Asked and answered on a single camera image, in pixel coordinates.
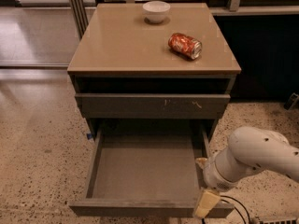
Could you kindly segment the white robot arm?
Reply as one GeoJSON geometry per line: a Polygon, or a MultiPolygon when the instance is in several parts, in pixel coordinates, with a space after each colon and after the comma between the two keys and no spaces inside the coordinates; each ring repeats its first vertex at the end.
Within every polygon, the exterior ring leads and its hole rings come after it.
{"type": "Polygon", "coordinates": [[[248,176],[270,170],[299,182],[299,149],[277,132],[250,126],[235,129],[228,146],[208,158],[197,158],[206,188],[193,209],[193,216],[205,218],[221,200],[221,192],[237,186],[248,176]]]}

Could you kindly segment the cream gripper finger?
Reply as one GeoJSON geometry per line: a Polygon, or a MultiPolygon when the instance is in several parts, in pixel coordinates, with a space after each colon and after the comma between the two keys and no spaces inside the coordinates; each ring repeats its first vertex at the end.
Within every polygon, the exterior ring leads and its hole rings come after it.
{"type": "Polygon", "coordinates": [[[193,216],[205,218],[220,201],[220,193],[214,189],[203,189],[193,209],[193,216]]]}

